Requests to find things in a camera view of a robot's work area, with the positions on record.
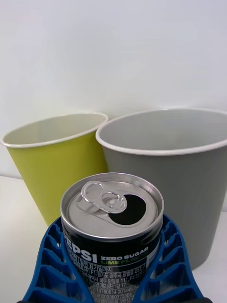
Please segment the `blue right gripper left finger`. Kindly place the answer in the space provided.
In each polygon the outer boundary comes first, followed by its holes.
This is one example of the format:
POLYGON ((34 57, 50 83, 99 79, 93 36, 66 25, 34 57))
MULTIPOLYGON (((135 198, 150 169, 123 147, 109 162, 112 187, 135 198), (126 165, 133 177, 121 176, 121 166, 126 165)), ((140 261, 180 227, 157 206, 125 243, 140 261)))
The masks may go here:
POLYGON ((47 229, 38 251, 26 303, 92 303, 93 298, 67 255, 61 218, 47 229))

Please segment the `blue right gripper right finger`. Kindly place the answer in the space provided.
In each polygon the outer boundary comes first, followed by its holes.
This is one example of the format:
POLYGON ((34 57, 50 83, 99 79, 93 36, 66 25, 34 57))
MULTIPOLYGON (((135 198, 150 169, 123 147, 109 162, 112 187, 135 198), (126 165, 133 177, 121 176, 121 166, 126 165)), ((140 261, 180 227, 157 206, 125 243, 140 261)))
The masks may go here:
POLYGON ((163 216, 158 252, 142 279, 134 303, 187 303, 202 299, 192 274, 182 234, 163 216))

